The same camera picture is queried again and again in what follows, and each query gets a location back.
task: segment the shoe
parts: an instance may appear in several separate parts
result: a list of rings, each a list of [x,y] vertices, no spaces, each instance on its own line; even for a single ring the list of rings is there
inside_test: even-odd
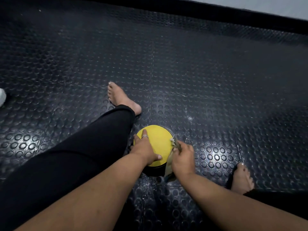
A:
[[[2,88],[0,88],[0,107],[4,104],[6,99],[6,94]]]

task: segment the yellow disc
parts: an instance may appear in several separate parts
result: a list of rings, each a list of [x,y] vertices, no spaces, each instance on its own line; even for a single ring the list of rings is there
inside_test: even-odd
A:
[[[167,162],[167,158],[171,152],[172,149],[172,144],[170,139],[172,138],[171,133],[166,130],[165,128],[161,127],[161,126],[157,126],[157,125],[150,125],[147,126],[143,129],[146,129],[148,132],[148,136],[149,136],[149,141],[152,145],[153,151],[156,154],[160,154],[163,159],[161,159],[160,161],[155,161],[153,162],[153,164],[149,165],[151,167],[157,167],[157,166],[161,166],[164,163]],[[137,136],[139,138],[141,138],[142,136],[142,131],[143,129],[141,129],[138,133]]]

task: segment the black rubber mat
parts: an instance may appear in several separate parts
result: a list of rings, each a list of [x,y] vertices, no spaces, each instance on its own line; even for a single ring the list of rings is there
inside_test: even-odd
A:
[[[79,0],[0,6],[2,180],[112,109],[114,81],[143,108],[132,134],[170,128],[198,174],[226,186],[242,160],[259,190],[308,190],[307,36]],[[127,204],[142,230],[204,223],[160,177],[141,175]]]

